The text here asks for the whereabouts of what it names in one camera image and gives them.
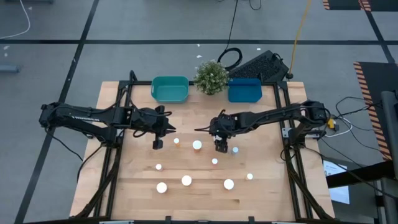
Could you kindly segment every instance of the wooden tabletop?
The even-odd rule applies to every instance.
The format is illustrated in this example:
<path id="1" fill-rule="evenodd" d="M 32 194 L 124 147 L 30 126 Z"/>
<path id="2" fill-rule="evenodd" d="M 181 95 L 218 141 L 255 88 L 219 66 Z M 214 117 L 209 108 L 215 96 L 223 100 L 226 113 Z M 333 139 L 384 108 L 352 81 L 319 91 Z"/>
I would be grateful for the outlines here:
<path id="1" fill-rule="evenodd" d="M 98 98 L 97 108 L 112 105 L 116 98 L 118 82 L 104 82 Z M 303 83 L 288 83 L 292 103 L 307 99 Z M 164 220 L 170 215 L 173 220 L 223 220 L 247 221 L 254 216 L 256 221 L 294 221 L 294 212 L 286 165 L 279 155 L 282 139 L 278 123 L 267 124 L 247 134 L 240 134 L 228 140 L 228 146 L 239 147 L 235 155 L 215 151 L 213 138 L 208 133 L 196 132 L 204 128 L 210 119 L 222 109 L 227 114 L 252 111 L 260 112 L 276 108 L 271 86 L 262 87 L 263 97 L 255 104 L 229 103 L 227 92 L 207 96 L 190 86 L 187 102 L 164 104 L 166 111 L 172 111 L 170 124 L 177 132 L 166 135 L 160 150 L 152 149 L 153 134 L 134 138 L 126 130 L 118 182 L 113 205 L 112 219 Z M 138 108 L 155 108 L 158 103 L 150 95 L 149 85 L 132 88 L 132 100 Z M 180 147 L 173 143 L 180 139 Z M 192 142 L 203 144 L 195 153 Z M 318 150 L 316 140 L 307 139 L 307 147 Z M 85 157 L 88 157 L 99 142 L 89 139 Z M 98 188 L 105 148 L 100 150 L 84 166 L 76 188 L 70 214 L 76 215 L 88 203 Z M 211 163 L 212 158 L 218 164 Z M 322 160 L 314 152 L 302 149 L 303 166 L 309 191 L 325 211 L 334 217 L 329 190 L 323 174 Z M 155 169 L 163 165 L 163 171 Z M 245 180 L 247 173 L 253 180 Z M 183 186 L 181 178 L 192 177 L 191 186 Z M 225 190 L 225 179 L 234 181 L 233 190 Z M 156 185 L 165 182 L 168 190 L 164 194 L 156 191 Z M 300 212 L 305 217 L 302 194 L 297 188 Z M 104 194 L 103 206 L 108 198 Z"/>

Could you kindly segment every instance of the green plant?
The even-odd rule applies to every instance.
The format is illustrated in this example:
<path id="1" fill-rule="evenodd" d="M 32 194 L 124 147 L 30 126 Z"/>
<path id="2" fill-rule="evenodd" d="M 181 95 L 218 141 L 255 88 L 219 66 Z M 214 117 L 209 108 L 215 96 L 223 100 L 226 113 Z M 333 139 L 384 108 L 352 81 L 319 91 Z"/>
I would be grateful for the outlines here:
<path id="1" fill-rule="evenodd" d="M 205 62 L 198 67 L 193 80 L 195 86 L 207 95 L 214 95 L 223 91 L 228 83 L 228 71 L 215 60 Z"/>

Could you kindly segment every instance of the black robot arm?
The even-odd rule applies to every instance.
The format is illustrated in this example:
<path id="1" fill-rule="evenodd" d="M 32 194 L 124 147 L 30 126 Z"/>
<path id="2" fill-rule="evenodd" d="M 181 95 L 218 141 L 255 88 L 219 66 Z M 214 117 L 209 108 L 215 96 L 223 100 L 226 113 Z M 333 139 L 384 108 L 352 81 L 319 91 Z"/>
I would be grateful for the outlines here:
<path id="1" fill-rule="evenodd" d="M 226 153 L 228 145 L 226 140 L 237 134 L 244 134 L 257 129 L 264 124 L 294 119 L 300 122 L 296 128 L 284 130 L 284 139 L 289 146 L 304 142 L 308 134 L 322 135 L 322 131 L 312 130 L 327 123 L 328 117 L 323 103 L 306 101 L 294 103 L 289 106 L 264 111 L 260 113 L 241 112 L 224 114 L 225 110 L 211 119 L 208 132 L 214 137 L 216 150 Z"/>
<path id="2" fill-rule="evenodd" d="M 114 147 L 116 135 L 114 129 L 136 130 L 134 137 L 141 137 L 145 133 L 155 134 L 153 149 L 161 149 L 163 142 L 160 140 L 168 133 L 175 132 L 175 127 L 169 124 L 167 118 L 171 112 L 165 112 L 164 106 L 155 109 L 141 108 L 134 105 L 129 107 L 109 107 L 103 110 L 71 106 L 65 103 L 51 103 L 42 105 L 42 114 L 39 123 L 44 128 L 66 127 L 79 131 L 88 137 L 96 137 L 106 146 Z M 88 123 L 96 121 L 104 123 L 106 127 Z"/>

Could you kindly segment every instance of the floor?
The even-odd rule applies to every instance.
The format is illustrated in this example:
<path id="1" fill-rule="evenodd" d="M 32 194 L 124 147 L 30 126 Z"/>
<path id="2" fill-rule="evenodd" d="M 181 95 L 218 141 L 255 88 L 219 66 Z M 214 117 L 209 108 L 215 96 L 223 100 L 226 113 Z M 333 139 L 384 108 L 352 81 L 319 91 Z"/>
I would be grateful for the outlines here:
<path id="1" fill-rule="evenodd" d="M 262 8 L 253 11 L 249 1 L 239 1 L 231 36 L 236 44 L 230 46 L 242 50 L 243 63 L 271 50 L 284 58 L 289 67 L 292 40 L 306 3 L 263 0 Z M 69 215 L 81 162 L 55 141 L 51 142 L 40 176 L 36 176 L 35 188 L 35 178 L 32 179 L 33 187 L 28 192 L 32 193 L 31 201 L 23 203 L 26 214 L 18 214 L 40 152 L 45 156 L 45 133 L 37 122 L 40 106 L 58 101 L 66 78 L 70 88 L 65 102 L 80 106 L 95 106 L 101 82 L 126 80 L 132 69 L 140 80 L 159 75 L 185 75 L 192 79 L 195 67 L 218 58 L 224 50 L 234 4 L 232 0 L 55 0 L 54 4 L 26 1 L 30 30 L 13 40 L 0 40 L 0 63 L 22 67 L 18 74 L 0 74 L 0 102 L 4 105 L 0 112 L 2 222 L 12 223 L 16 217 L 33 222 Z M 258 7 L 259 1 L 252 0 L 252 4 Z M 86 26 L 90 11 L 95 13 L 91 14 L 92 23 Z M 398 40 L 398 12 L 371 15 L 381 38 Z M 0 36 L 26 27 L 19 2 L 0 1 Z M 85 45 L 81 38 L 88 40 Z M 336 113 L 335 104 L 343 97 L 361 97 L 353 62 L 391 62 L 386 49 L 398 61 L 398 45 L 383 42 L 392 44 L 383 50 L 365 11 L 326 10 L 321 1 L 312 2 L 300 39 L 314 41 L 297 46 L 293 80 L 304 82 L 308 97 L 324 102 L 332 113 Z M 228 55 L 222 62 L 232 64 L 235 56 Z M 352 100 L 341 104 L 343 111 L 362 106 L 363 102 Z M 367 112 L 347 118 L 363 128 L 371 127 Z M 354 133 L 363 144 L 377 147 L 373 132 L 355 129 Z M 86 138 L 80 133 L 59 128 L 55 135 L 84 154 Z M 326 141 L 358 163 L 382 161 L 380 153 L 361 147 L 350 134 Z M 324 155 L 346 160 L 323 142 L 319 145 Z M 335 209 L 338 217 L 367 220 L 339 211 L 338 206 Z"/>

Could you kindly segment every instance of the plastic bin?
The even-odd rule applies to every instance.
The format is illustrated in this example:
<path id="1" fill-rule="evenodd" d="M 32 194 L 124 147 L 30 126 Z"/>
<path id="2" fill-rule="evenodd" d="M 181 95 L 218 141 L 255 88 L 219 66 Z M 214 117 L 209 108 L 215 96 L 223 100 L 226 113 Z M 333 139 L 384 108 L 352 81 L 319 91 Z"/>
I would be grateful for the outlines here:
<path id="1" fill-rule="evenodd" d="M 151 95 L 159 103 L 184 103 L 188 83 L 183 76 L 156 77 L 152 81 Z"/>
<path id="2" fill-rule="evenodd" d="M 228 86 L 228 100 L 232 103 L 255 103 L 262 97 L 258 78 L 234 78 Z"/>

